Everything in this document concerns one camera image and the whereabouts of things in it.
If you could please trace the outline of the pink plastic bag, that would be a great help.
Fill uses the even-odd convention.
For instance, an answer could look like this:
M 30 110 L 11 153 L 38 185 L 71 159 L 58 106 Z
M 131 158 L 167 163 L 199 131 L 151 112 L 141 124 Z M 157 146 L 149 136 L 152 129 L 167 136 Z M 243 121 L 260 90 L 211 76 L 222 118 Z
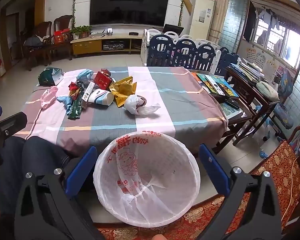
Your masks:
M 40 97 L 41 109 L 47 109 L 55 102 L 57 91 L 57 86 L 52 86 L 42 94 Z

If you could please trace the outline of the blue cloth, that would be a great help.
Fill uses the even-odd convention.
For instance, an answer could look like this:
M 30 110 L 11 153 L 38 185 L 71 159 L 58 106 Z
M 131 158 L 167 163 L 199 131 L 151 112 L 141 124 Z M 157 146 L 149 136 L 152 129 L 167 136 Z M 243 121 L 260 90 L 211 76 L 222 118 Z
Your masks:
M 69 115 L 72 110 L 72 97 L 70 96 L 59 96 L 57 97 L 57 101 L 64 104 L 64 107 L 66 109 L 66 115 Z

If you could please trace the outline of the green wafer wrapper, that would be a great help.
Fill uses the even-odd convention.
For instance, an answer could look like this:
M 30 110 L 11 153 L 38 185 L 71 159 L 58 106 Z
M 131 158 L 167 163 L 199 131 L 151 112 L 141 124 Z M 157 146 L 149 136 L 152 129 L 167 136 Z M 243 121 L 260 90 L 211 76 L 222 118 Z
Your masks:
M 77 120 L 80 119 L 82 113 L 82 97 L 84 92 L 81 90 L 78 93 L 76 100 L 72 103 L 71 112 L 68 115 L 68 119 Z

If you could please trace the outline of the red yellow snack wrapper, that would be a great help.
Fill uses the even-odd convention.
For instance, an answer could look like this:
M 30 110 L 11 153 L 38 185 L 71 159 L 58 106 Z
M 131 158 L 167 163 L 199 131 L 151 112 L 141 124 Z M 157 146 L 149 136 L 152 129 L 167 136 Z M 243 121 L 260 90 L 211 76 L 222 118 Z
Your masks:
M 69 96 L 72 98 L 72 100 L 76 100 L 80 91 L 81 91 L 82 86 L 80 85 L 79 82 L 71 82 L 69 85 Z

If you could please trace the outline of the white medicine box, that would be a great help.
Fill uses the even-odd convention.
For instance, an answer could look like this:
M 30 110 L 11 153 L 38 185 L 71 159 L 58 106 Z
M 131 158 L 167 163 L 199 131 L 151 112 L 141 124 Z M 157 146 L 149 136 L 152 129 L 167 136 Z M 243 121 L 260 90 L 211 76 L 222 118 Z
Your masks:
M 83 109 L 87 108 L 89 96 L 92 93 L 94 87 L 95 87 L 95 83 L 93 81 L 90 81 L 88 87 L 86 88 L 86 90 L 85 90 L 85 92 L 84 92 L 84 94 L 82 96 L 81 107 Z

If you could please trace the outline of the white blue paper cup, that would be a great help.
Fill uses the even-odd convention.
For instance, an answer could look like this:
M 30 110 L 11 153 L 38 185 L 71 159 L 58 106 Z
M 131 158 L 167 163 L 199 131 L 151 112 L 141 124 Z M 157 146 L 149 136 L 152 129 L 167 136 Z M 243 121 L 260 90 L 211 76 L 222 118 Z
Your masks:
M 98 88 L 90 94 L 88 102 L 98 105 L 110 106 L 113 100 L 114 95 L 111 92 Z

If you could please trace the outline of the white plastic bag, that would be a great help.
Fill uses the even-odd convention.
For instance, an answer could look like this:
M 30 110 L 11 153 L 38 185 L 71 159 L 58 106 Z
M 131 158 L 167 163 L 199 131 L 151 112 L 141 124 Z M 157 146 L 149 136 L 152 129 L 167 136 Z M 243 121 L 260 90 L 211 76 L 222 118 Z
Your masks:
M 160 105 L 147 105 L 146 98 L 132 94 L 125 100 L 124 108 L 132 115 L 150 115 L 160 109 Z

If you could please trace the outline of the yellow chip bag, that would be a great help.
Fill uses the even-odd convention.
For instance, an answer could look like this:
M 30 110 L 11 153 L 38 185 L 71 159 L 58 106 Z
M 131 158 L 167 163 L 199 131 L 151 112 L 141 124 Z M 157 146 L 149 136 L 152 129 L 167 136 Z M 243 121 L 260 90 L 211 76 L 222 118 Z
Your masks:
M 113 94 L 117 107 L 122 107 L 126 99 L 135 94 L 137 83 L 133 81 L 133 77 L 125 77 L 109 86 L 110 92 Z

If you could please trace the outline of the white lined trash bin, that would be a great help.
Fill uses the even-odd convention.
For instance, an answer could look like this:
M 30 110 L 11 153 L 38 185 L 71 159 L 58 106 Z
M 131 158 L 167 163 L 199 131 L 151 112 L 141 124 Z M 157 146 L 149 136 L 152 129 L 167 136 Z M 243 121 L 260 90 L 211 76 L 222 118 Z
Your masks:
M 114 217 L 155 228 L 189 211 L 199 193 L 200 171 L 182 142 L 163 133 L 132 132 L 98 156 L 93 182 L 98 200 Z

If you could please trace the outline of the green tissue box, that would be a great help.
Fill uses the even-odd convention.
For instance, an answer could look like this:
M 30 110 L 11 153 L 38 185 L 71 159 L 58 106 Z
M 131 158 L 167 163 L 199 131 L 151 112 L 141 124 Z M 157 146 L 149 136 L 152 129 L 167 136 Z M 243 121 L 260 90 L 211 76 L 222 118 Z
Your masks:
M 63 79 L 63 71 L 61 68 L 47 67 L 38 76 L 40 86 L 56 86 Z

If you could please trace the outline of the plaid tablecloth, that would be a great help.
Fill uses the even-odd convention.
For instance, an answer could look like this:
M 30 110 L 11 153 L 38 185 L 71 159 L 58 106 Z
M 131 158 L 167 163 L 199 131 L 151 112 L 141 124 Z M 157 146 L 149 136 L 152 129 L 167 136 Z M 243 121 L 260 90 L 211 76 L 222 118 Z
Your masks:
M 79 155 L 90 146 L 102 151 L 114 139 L 136 131 L 164 133 L 194 151 L 200 144 L 214 146 L 226 131 L 228 121 L 219 104 L 185 68 L 112 67 L 110 73 L 117 81 L 132 77 L 136 93 L 159 109 L 136 116 L 116 103 L 91 104 L 79 119 L 70 120 L 61 102 L 41 109 L 43 90 L 38 89 L 25 103 L 27 125 L 18 136 L 38 136 Z

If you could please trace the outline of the red gift box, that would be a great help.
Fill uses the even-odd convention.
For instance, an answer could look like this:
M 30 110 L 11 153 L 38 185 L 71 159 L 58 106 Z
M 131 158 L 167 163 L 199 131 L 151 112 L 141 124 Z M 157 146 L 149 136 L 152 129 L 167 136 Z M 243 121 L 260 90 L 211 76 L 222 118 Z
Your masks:
M 54 32 L 54 43 L 64 43 L 72 41 L 73 36 L 69 28 Z

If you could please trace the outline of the wooden tv cabinet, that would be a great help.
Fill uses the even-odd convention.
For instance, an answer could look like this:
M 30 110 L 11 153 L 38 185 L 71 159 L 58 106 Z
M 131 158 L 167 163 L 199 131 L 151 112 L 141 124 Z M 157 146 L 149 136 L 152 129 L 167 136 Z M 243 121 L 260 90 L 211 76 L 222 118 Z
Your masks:
M 75 56 L 102 53 L 139 53 L 141 52 L 142 34 L 113 34 L 89 36 L 71 41 Z

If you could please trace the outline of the large black television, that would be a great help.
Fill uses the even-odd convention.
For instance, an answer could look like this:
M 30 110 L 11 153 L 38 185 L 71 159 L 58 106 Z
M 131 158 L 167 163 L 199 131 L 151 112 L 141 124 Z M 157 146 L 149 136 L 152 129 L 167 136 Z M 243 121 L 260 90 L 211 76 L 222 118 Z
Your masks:
M 91 25 L 141 24 L 163 26 L 168 0 L 90 0 Z

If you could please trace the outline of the beige curtain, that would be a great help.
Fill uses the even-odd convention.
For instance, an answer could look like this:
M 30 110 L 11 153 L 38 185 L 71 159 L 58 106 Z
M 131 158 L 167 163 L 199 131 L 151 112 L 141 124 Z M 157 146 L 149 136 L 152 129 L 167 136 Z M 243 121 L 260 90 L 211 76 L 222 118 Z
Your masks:
M 229 0 L 215 0 L 208 40 L 218 43 L 223 29 Z

